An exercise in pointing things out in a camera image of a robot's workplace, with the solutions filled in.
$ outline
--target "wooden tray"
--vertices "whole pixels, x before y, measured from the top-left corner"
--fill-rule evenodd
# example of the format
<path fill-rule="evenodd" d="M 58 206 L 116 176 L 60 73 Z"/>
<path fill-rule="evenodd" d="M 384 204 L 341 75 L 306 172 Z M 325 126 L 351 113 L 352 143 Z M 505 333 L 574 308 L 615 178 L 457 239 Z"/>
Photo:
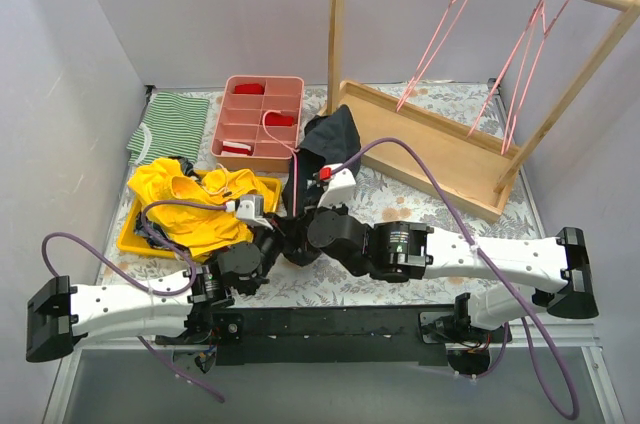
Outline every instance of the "wooden tray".
<path fill-rule="evenodd" d="M 362 147 L 381 137 L 398 137 L 422 158 L 456 207 L 489 222 L 502 215 L 516 176 L 501 192 L 494 188 L 517 146 L 501 156 L 501 139 L 478 131 L 467 138 L 468 126 L 409 103 L 396 113 L 397 98 L 351 80 L 340 84 L 338 102 L 349 106 Z M 418 164 L 395 144 L 374 147 L 362 163 L 437 196 Z"/>

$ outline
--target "pink organizer box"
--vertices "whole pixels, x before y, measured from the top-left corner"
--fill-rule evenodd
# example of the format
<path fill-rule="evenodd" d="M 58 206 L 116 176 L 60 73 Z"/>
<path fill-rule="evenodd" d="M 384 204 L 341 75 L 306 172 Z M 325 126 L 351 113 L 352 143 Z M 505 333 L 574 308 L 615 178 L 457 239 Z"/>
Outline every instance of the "pink organizer box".
<path fill-rule="evenodd" d="M 258 83 L 264 95 L 234 94 L 238 84 Z M 268 126 L 269 133 L 289 147 L 298 146 L 300 111 L 304 81 L 299 77 L 232 76 L 224 89 L 220 114 L 211 143 L 211 153 L 230 170 L 252 169 L 264 172 L 289 172 L 291 153 L 271 139 L 262 127 L 267 111 L 293 117 L 289 127 Z M 222 156 L 222 142 L 233 141 L 252 147 L 251 156 Z"/>

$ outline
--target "yellow tray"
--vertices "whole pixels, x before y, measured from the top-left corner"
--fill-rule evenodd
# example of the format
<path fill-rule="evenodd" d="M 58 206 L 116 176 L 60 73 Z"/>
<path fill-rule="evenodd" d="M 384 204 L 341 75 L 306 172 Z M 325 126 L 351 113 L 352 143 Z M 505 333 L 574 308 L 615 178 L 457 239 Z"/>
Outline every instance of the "yellow tray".
<path fill-rule="evenodd" d="M 196 171 L 196 173 L 202 177 L 209 171 Z M 267 188 L 272 190 L 276 198 L 274 200 L 273 209 L 265 209 L 265 212 L 276 212 L 278 208 L 278 201 L 280 200 L 280 194 L 282 193 L 282 182 L 280 179 L 276 179 L 274 177 L 262 177 L 256 176 L 258 180 L 264 183 Z M 120 236 L 118 236 L 117 246 L 118 249 L 124 252 L 132 252 L 134 254 L 140 254 L 141 256 L 153 256 L 153 257 L 164 257 L 166 259 L 174 259 L 175 256 L 171 251 L 165 251 L 162 249 L 152 249 L 147 244 L 147 241 L 144 237 L 137 236 L 134 234 L 133 230 L 136 225 L 136 217 L 140 210 L 142 209 L 142 203 L 140 199 L 137 197 L 133 201 L 131 205 L 131 210 L 129 211 L 129 215 L 127 216 L 127 220 L 122 227 L 122 231 L 120 232 Z M 197 262 L 204 262 L 207 260 L 209 256 L 207 254 L 196 257 L 194 260 Z"/>

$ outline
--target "label on motor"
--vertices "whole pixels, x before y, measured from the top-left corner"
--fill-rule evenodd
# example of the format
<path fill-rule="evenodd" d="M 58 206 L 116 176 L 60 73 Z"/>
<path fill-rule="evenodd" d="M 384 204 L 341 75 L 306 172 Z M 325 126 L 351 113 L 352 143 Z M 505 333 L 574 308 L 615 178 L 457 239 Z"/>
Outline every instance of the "label on motor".
<path fill-rule="evenodd" d="M 406 231 L 391 231 L 389 233 L 389 249 L 393 252 L 406 252 L 409 244 L 409 233 Z"/>

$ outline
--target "red cloth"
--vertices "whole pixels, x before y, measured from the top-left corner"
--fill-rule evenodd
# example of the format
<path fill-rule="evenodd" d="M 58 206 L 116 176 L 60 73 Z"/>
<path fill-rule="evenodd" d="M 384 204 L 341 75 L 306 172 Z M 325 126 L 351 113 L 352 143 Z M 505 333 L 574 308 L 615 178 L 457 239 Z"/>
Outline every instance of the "red cloth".
<path fill-rule="evenodd" d="M 227 152 L 233 152 L 234 154 L 241 154 L 244 156 L 250 156 L 252 154 L 251 149 L 245 149 L 244 147 L 236 147 L 234 145 L 222 145 L 222 150 Z"/>
<path fill-rule="evenodd" d="M 238 84 L 233 89 L 234 94 L 264 94 L 264 86 L 262 84 Z"/>
<path fill-rule="evenodd" d="M 294 119 L 291 116 L 283 116 L 282 114 L 276 114 L 270 112 L 264 121 L 266 126 L 279 126 L 279 127 L 291 127 L 293 126 Z"/>

